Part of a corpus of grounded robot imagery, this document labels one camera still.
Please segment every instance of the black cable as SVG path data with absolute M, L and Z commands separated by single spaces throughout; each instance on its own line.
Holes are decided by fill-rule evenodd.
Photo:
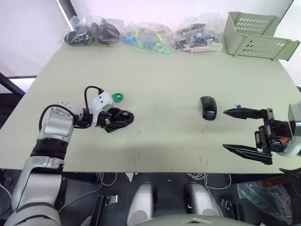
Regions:
M 89 106 L 88 106 L 88 100 L 87 100 L 87 91 L 89 88 L 95 88 L 98 90 L 98 94 L 101 94 L 103 92 L 103 90 L 97 86 L 88 86 L 85 88 L 85 91 L 84 91 L 84 98 L 85 98 L 85 105 L 86 105 L 86 111 L 87 111 L 87 114 L 88 114 L 88 118 L 89 118 L 89 124 L 87 126 L 75 126 L 74 128 L 75 129 L 87 129 L 91 126 L 91 123 L 92 123 L 92 118 L 91 118 L 91 115 L 90 115 L 90 112 L 89 112 Z M 44 118 L 44 115 L 46 113 L 46 111 L 51 108 L 51 107 L 60 107 L 62 109 L 64 109 L 65 111 L 67 111 L 74 119 L 74 123 L 77 123 L 77 116 L 72 113 L 72 111 L 70 111 L 68 108 L 64 107 L 64 106 L 61 106 L 61 105 L 49 105 L 47 106 L 42 114 L 41 114 L 41 117 L 40 117 L 40 120 L 39 120 L 39 130 L 41 130 L 42 128 L 42 121 L 43 121 L 43 118 Z
M 60 106 L 60 105 L 49 105 L 49 106 L 47 106 L 47 107 L 43 110 L 43 112 L 42 112 L 42 114 L 41 114 L 41 116 L 40 116 L 40 120 L 39 120 L 39 130 L 41 130 L 41 128 L 42 128 L 42 122 L 43 122 L 43 118 L 44 118 L 44 115 L 45 115 L 46 111 L 47 111 L 49 108 L 51 108 L 51 107 L 59 107 L 59 108 L 64 109 L 65 111 L 67 111 L 67 112 L 73 117 L 74 122 L 75 122 L 75 123 L 77 122 L 77 116 L 75 116 L 75 114 L 73 114 L 72 111 L 70 111 L 68 108 L 63 107 L 63 106 Z
M 97 89 L 98 90 L 98 94 L 101 94 L 103 92 L 103 90 L 97 86 L 87 86 L 85 88 L 85 91 L 84 91 L 84 99 L 85 99 L 85 106 L 86 106 L 86 111 L 87 111 L 87 114 L 88 114 L 88 118 L 89 118 L 89 124 L 85 127 L 81 127 L 81 129 L 86 129 L 86 128 L 89 128 L 91 126 L 91 123 L 92 123 L 92 118 L 91 118 L 91 115 L 90 115 L 90 111 L 89 111 L 89 106 L 88 106 L 88 100 L 87 100 L 87 91 L 88 89 L 90 88 L 94 88 L 94 89 Z
M 9 208 L 6 211 L 4 211 L 3 213 L 1 213 L 0 217 L 4 216 L 10 210 L 10 208 L 11 208 L 11 206 L 9 206 Z

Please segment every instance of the black computer mouse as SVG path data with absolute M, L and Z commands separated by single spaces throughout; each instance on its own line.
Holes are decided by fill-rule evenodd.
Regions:
M 206 120 L 214 120 L 216 118 L 216 102 L 213 97 L 201 97 L 203 106 L 203 118 Z

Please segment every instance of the beige tabletop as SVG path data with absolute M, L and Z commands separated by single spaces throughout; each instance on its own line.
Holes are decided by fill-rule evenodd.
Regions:
M 300 167 L 300 157 L 273 154 L 273 165 L 243 159 L 222 144 L 255 146 L 262 120 L 222 112 L 273 108 L 287 120 L 288 104 L 301 100 L 282 65 L 269 59 L 222 53 L 169 56 L 118 43 L 111 48 L 68 47 L 57 51 L 0 130 L 0 167 L 22 169 L 38 136 L 43 109 L 56 102 L 84 106 L 84 88 L 95 85 L 124 100 L 115 106 L 135 120 L 108 134 L 75 129 L 65 171 L 279 173 Z M 97 95 L 90 91 L 89 99 Z M 202 118 L 200 97 L 217 102 L 214 121 Z

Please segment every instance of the green object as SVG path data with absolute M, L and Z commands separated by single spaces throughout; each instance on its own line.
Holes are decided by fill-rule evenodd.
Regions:
M 158 52 L 158 53 L 163 53 L 163 52 L 164 52 L 164 49 L 163 49 L 163 48 L 158 48 L 158 49 L 157 49 L 157 52 Z
M 142 42 L 137 42 L 137 46 L 138 46 L 139 48 L 144 48 L 144 45 L 143 45 Z
M 164 53 L 165 54 L 170 54 L 170 48 L 165 48 Z
M 229 12 L 224 30 L 227 52 L 234 57 L 240 55 L 288 61 L 300 42 L 274 38 L 279 22 L 278 16 Z
M 94 37 L 91 37 L 88 39 L 88 45 L 90 45 L 93 42 Z
M 155 51 L 157 51 L 158 48 L 160 48 L 160 45 L 159 45 L 159 44 L 155 44 L 153 49 L 154 49 Z
M 118 102 L 123 100 L 123 95 L 121 93 L 114 93 L 112 95 L 112 98 L 113 98 L 115 103 L 118 103 Z

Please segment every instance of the bag of electronic parts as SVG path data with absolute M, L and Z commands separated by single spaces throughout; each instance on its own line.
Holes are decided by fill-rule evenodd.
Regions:
M 174 33 L 174 48 L 189 53 L 220 52 L 223 22 L 219 14 L 203 13 L 185 21 Z
M 246 198 L 262 212 L 274 216 L 288 225 L 293 214 L 291 197 L 282 185 L 262 187 L 257 181 L 237 184 L 239 198 Z
M 167 26 L 162 24 L 130 23 L 125 28 L 122 40 L 127 45 L 157 53 L 170 54 L 172 32 Z
M 64 41 L 71 46 L 98 45 L 106 47 L 116 42 L 124 29 L 123 20 L 104 19 L 84 15 L 82 18 L 73 16 L 70 19 L 69 32 Z

